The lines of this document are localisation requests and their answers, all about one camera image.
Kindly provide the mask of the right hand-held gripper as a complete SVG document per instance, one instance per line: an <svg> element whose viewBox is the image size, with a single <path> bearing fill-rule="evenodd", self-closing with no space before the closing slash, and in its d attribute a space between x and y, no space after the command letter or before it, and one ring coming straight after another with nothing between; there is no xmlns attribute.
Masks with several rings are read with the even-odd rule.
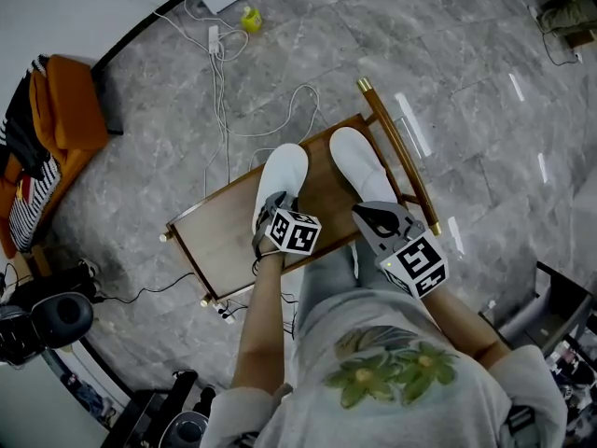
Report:
<svg viewBox="0 0 597 448"><path fill-rule="evenodd" d="M389 282L421 300L449 279L436 236L398 203L358 203L352 217Z"/></svg>

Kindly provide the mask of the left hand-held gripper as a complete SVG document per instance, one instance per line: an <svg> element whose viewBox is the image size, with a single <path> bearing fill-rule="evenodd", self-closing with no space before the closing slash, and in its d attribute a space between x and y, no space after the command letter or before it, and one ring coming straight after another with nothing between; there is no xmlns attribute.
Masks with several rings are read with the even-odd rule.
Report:
<svg viewBox="0 0 597 448"><path fill-rule="evenodd" d="M267 238L283 253L310 256L320 235L322 225L315 216L299 212L298 198L277 191L266 199L258 213L252 246L261 256L259 245Z"/></svg>

